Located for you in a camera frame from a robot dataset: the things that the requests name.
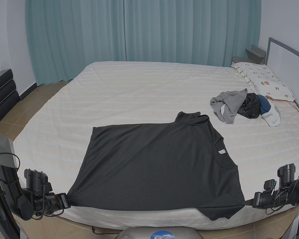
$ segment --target blue logo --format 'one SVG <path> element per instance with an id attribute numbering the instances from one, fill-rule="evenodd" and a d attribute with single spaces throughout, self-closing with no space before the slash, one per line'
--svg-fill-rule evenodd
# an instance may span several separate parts
<path id="1" fill-rule="evenodd" d="M 175 239 L 174 235 L 168 231 L 157 231 L 150 239 Z"/>

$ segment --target neckline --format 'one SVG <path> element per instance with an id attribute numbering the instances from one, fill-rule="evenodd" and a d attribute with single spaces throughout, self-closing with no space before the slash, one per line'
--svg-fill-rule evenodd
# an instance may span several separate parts
<path id="1" fill-rule="evenodd" d="M 175 119 L 175 122 L 180 122 L 187 125 L 201 125 L 209 121 L 209 117 L 206 114 L 201 115 L 200 112 L 187 114 L 179 112 Z"/>

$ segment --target pile of clothes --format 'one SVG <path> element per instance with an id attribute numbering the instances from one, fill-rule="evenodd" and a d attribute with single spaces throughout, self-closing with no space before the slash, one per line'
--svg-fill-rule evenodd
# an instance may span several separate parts
<path id="1" fill-rule="evenodd" d="M 238 114 L 249 119 L 256 119 L 261 115 L 269 126 L 280 125 L 280 115 L 275 105 L 262 95 L 241 91 L 226 91 L 210 100 L 214 114 L 227 124 L 234 122 Z"/>

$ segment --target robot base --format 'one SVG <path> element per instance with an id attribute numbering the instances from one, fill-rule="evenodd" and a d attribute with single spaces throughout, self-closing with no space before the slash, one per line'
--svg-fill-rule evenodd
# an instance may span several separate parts
<path id="1" fill-rule="evenodd" d="M 187 227 L 137 227 L 125 229 L 115 239 L 203 239 L 192 228 Z"/>

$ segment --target gray headboard frame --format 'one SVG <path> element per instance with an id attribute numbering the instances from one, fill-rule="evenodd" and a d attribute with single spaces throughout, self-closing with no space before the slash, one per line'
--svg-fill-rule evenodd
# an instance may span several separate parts
<path id="1" fill-rule="evenodd" d="M 268 48 L 267 48 L 266 59 L 265 59 L 265 64 L 266 64 L 266 65 L 267 65 L 268 57 L 269 57 L 270 44 L 271 44 L 272 42 L 275 43 L 275 44 L 277 44 L 277 45 L 279 45 L 279 46 L 281 46 L 282 48 L 284 48 L 284 49 L 290 51 L 291 53 L 293 53 L 293 54 L 295 54 L 296 56 L 299 57 L 299 52 L 298 52 L 298 51 L 296 51 L 295 49 L 291 48 L 290 46 L 285 45 L 285 44 L 283 44 L 282 42 L 279 42 L 279 41 L 275 40 L 274 38 L 271 38 L 271 37 L 270 37 L 269 40 L 268 40 Z"/>

